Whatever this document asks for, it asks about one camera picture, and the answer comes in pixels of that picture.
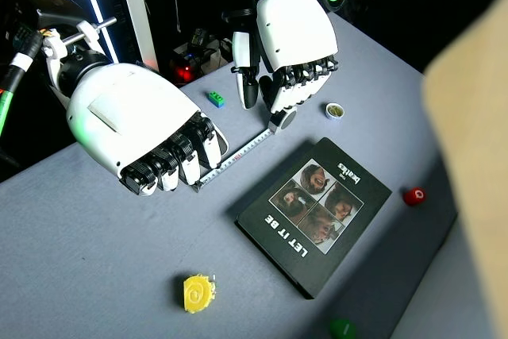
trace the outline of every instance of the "gray wall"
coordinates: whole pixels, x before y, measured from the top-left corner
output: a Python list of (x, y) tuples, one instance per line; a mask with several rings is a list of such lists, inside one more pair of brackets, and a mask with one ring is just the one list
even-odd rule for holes
[(429, 337), (496, 337), (460, 222), (455, 222), (392, 335)]

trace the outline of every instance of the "white robotic hand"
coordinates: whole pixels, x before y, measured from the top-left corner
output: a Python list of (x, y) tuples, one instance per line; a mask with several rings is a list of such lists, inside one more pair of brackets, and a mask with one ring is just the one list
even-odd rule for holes
[[(90, 41), (90, 28), (81, 30), (90, 47), (102, 50)], [(43, 44), (67, 123), (90, 156), (129, 190), (173, 191), (179, 178), (196, 183), (200, 164), (220, 165), (228, 142), (184, 93), (145, 67), (110, 64), (103, 52), (77, 51), (60, 66), (66, 41), (75, 39), (62, 41), (52, 31)]]
[[(329, 10), (336, 10), (324, 0)], [(256, 11), (237, 11), (241, 28), (233, 34), (232, 69), (242, 106), (256, 104), (260, 56), (272, 74), (259, 86), (272, 114), (301, 104), (316, 94), (337, 70), (338, 51), (332, 24), (317, 0), (258, 0)]]

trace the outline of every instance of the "robotic hand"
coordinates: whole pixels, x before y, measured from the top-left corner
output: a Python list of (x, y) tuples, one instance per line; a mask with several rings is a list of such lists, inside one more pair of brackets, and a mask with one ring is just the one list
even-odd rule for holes
[[(330, 11), (344, 0), (322, 0)], [(317, 0), (257, 0), (256, 11), (229, 13), (237, 22), (233, 59), (242, 106), (256, 104), (258, 89), (272, 114), (285, 113), (316, 94), (337, 70), (332, 24)], [(260, 57), (272, 73), (260, 78)]]
[[(36, 50), (42, 40), (52, 90), (67, 109), (67, 123), (76, 140), (90, 156), (137, 195), (151, 195), (157, 187), (172, 191), (179, 178), (194, 184), (200, 164), (218, 167), (228, 142), (184, 93), (146, 67), (112, 64), (106, 57), (98, 34), (116, 19), (91, 25), (83, 21), (75, 3), (59, 1), (63, 6), (47, 13), (46, 5), (55, 4), (54, 0), (13, 0), (12, 6), (6, 1), (7, 22), (0, 27), (6, 29), (6, 36), (21, 36), (20, 29), (30, 36), (44, 34), (43, 40), (37, 39)], [(25, 7), (23, 12), (17, 11), (19, 4)], [(67, 12), (66, 18), (59, 19), (62, 12)], [(67, 25), (62, 27), (67, 31), (74, 25), (79, 33), (62, 39), (55, 25)], [(29, 65), (23, 64), (27, 60), (18, 57), (11, 67), (27, 71)], [(0, 89), (12, 94), (12, 83), (19, 83), (21, 72), (9, 70)], [(5, 116), (4, 106), (0, 102), (0, 115)]]

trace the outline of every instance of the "beige object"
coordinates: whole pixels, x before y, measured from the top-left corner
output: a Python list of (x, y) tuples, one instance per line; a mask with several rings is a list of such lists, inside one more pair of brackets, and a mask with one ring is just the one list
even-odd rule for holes
[(498, 0), (431, 64), (425, 85), (427, 110), (502, 337), (508, 337), (507, 20), (508, 0)]

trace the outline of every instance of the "red bottle cap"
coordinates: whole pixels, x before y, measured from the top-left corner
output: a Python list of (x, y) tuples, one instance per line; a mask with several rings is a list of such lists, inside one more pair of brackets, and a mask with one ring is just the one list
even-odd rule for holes
[(416, 206), (426, 199), (425, 191), (420, 187), (415, 187), (411, 191), (407, 191), (404, 196), (404, 202), (408, 206)]

